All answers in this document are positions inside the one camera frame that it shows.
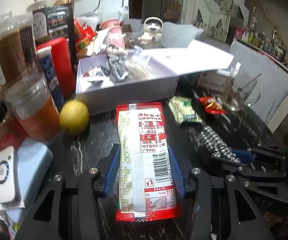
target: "red packet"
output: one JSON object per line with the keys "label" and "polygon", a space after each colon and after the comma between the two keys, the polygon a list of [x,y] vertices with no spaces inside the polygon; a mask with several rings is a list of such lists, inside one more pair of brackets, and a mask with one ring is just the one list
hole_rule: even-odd
{"label": "red packet", "polygon": [[77,20],[74,20],[74,31],[77,35],[77,40],[75,41],[76,51],[79,52],[82,49],[90,45],[91,40],[97,36],[97,33],[88,27],[86,24],[81,26]]}
{"label": "red packet", "polygon": [[144,222],[180,216],[161,103],[117,106],[116,123],[121,144],[116,220]]}
{"label": "red packet", "polygon": [[226,114],[222,105],[213,97],[202,97],[198,99],[204,106],[205,112],[208,114]]}

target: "jar with orange liquid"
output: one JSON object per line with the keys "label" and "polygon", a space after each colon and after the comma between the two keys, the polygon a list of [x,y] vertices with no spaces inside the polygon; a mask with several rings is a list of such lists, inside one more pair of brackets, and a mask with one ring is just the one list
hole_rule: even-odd
{"label": "jar with orange liquid", "polygon": [[5,100],[30,138],[46,143],[60,131],[58,111],[42,73],[11,86]]}

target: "red container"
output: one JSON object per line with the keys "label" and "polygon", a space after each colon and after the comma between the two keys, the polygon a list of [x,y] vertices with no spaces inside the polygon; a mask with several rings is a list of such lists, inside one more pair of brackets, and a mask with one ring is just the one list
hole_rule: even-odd
{"label": "red container", "polygon": [[57,38],[37,46],[36,50],[47,46],[52,47],[54,69],[63,96],[69,96],[75,89],[75,81],[67,41],[64,37]]}
{"label": "red container", "polygon": [[100,25],[100,29],[103,30],[103,29],[113,27],[113,26],[118,26],[118,25],[119,25],[119,22],[117,19],[110,19],[105,22],[102,22]]}

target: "small snack package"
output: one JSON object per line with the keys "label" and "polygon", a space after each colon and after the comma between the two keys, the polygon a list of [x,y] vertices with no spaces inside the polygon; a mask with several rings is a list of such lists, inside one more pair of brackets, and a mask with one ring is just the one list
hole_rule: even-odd
{"label": "small snack package", "polygon": [[81,26],[77,20],[74,20],[74,31],[78,37],[75,42],[77,52],[86,49],[91,44],[91,40],[97,36],[97,33],[91,27],[88,27],[86,24]]}
{"label": "small snack package", "polygon": [[116,122],[121,144],[116,220],[180,216],[161,103],[117,106]]}
{"label": "small snack package", "polygon": [[202,97],[198,99],[204,106],[205,112],[208,114],[226,114],[221,104],[213,97]]}
{"label": "small snack package", "polygon": [[171,109],[175,121],[178,124],[182,122],[203,122],[198,114],[193,110],[191,106],[190,98],[172,97],[168,106]]}
{"label": "small snack package", "polygon": [[83,74],[83,79],[91,82],[93,85],[100,85],[105,79],[108,78],[103,69],[103,66],[90,68],[89,71]]}

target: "open box lid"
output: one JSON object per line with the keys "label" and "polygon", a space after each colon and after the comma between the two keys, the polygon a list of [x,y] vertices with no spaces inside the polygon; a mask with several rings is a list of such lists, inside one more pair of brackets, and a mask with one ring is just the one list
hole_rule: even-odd
{"label": "open box lid", "polygon": [[145,49],[153,57],[178,75],[227,69],[234,56],[207,43],[192,40],[187,48]]}

